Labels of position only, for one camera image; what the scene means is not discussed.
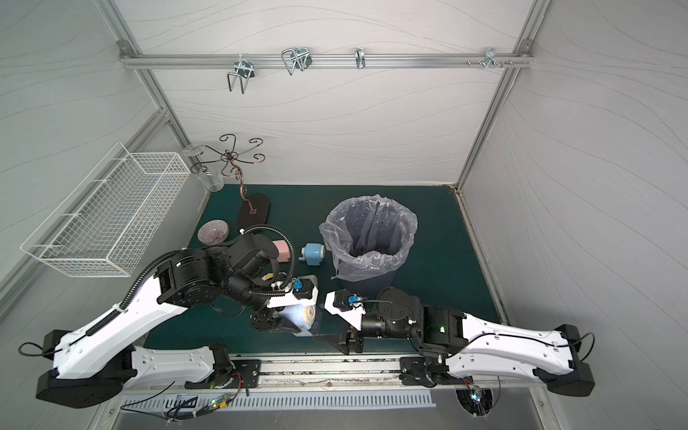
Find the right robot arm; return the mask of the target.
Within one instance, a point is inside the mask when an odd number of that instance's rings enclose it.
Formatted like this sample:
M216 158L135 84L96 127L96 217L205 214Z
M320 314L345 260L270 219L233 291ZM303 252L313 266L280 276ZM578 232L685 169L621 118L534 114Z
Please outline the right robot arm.
M338 338L345 355L362 352L367 339L408 341L417 354L400 360L404 385L472 387L474 376L493 376L544 383L549 392L569 397L587 397L595 387L591 367L580 356L582 335L571 324L552 331L495 324L426 306L393 287L375 299L337 290L327 295L324 307L349 324Z

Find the light blue pencil sharpener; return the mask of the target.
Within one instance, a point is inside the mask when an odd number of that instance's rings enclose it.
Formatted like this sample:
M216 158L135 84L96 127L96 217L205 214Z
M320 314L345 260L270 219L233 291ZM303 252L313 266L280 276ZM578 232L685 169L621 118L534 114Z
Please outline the light blue pencil sharpener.
M316 305L287 306L279 315L295 326L296 337L314 337L319 333L322 312Z

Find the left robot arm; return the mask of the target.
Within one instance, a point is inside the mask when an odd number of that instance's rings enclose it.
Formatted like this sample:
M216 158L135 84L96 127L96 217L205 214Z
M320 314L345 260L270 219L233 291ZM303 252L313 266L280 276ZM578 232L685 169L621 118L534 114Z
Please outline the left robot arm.
M200 389L238 381L224 345L155 351L134 343L150 330L200 305L227 297L254 310L257 331L300 333L283 311L313 306L315 281L281 272L279 250L265 225L219 245L167 252L135 279L125 297L74 331L55 330L39 345L52 367L37 382L41 401L74 409L98 405L125 389L171 381Z

